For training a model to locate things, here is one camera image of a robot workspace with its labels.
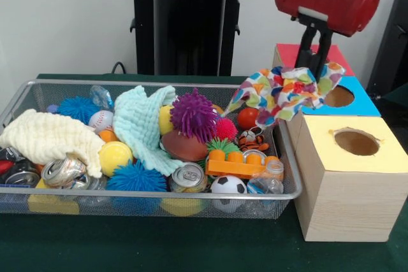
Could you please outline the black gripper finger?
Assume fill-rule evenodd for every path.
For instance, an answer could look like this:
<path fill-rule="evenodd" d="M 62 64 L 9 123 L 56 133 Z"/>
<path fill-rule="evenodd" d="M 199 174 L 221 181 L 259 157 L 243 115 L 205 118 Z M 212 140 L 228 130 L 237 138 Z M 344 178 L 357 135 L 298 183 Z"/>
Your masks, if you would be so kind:
<path fill-rule="evenodd" d="M 312 41 L 317 33 L 317 29 L 314 24 L 306 26 L 306 30 L 303 33 L 298 54 L 295 61 L 296 68 L 309 68 L 310 70 L 317 70 L 319 59 L 313 55 L 311 45 Z"/>
<path fill-rule="evenodd" d="M 331 47 L 333 31 L 330 29 L 320 29 L 319 33 L 319 47 L 317 54 L 314 56 L 314 77 L 317 82 L 321 77 L 323 66 L 326 62 L 326 58 Z"/>

